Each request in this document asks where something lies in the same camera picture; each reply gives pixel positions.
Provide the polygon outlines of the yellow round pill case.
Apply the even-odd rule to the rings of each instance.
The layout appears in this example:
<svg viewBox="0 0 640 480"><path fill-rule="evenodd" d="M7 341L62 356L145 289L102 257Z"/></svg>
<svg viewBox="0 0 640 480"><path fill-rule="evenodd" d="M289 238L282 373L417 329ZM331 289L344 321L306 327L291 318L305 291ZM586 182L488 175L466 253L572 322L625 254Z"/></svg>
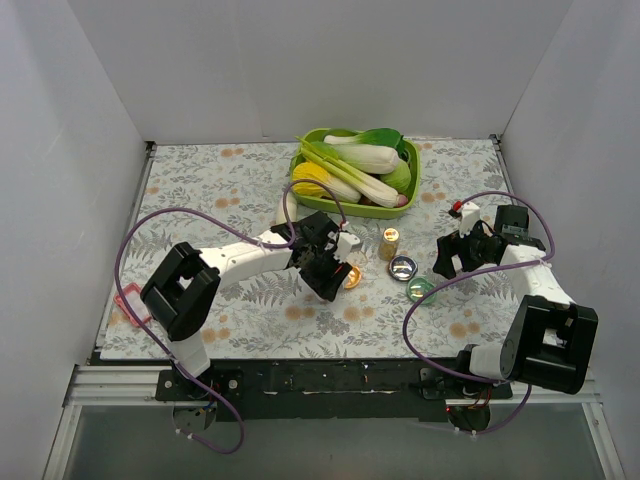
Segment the yellow round pill case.
<svg viewBox="0 0 640 480"><path fill-rule="evenodd" d="M345 277L342 283L342 287L345 290L351 290L360 283L361 278L362 278L361 270L357 266L353 266L351 271Z"/></svg>

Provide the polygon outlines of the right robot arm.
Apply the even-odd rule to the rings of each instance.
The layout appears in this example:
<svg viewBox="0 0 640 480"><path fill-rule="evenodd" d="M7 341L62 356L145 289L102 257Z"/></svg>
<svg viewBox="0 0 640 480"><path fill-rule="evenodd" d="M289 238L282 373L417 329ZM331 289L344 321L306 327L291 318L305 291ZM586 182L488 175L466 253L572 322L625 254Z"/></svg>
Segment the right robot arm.
<svg viewBox="0 0 640 480"><path fill-rule="evenodd" d="M437 241L433 270L451 280L485 265L503 266L520 302L499 346L474 345L458 355L454 389L475 397L497 381L520 381L565 394L576 394L586 378L598 326L596 312L562 289L543 242L529 234L529 213L516 205L497 209L487 229L479 207L457 202L449 212L459 227Z"/></svg>

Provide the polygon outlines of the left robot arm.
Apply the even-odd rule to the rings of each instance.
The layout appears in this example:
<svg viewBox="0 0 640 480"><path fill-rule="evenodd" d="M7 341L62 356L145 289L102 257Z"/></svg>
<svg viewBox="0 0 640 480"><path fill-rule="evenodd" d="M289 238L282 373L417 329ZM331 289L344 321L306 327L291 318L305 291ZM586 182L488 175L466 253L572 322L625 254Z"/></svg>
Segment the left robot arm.
<svg viewBox="0 0 640 480"><path fill-rule="evenodd" d="M141 300L167 339L171 360L183 370L178 387L193 400L213 386L201 329L218 291L267 272L294 268L321 299L333 301L352 270L349 254L361 239L323 212L277 224L257 237L223 247L174 247L141 291Z"/></svg>

